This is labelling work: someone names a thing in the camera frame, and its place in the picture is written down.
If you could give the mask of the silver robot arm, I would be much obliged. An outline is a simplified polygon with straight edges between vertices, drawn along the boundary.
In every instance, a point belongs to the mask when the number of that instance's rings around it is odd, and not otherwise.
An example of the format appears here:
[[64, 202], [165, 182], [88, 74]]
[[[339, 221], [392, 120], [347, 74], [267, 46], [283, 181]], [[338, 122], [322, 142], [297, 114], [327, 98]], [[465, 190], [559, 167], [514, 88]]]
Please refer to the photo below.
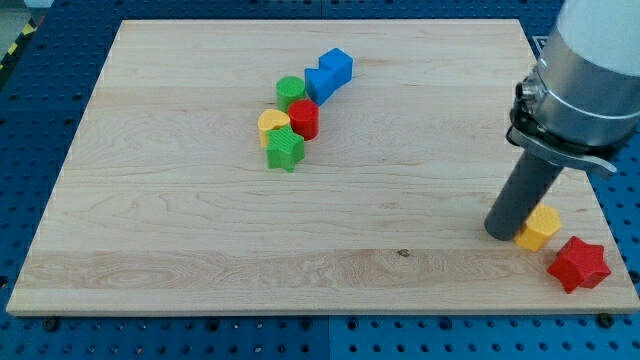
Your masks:
[[515, 89], [508, 140], [522, 170], [600, 177], [639, 121], [639, 0], [566, 0]]

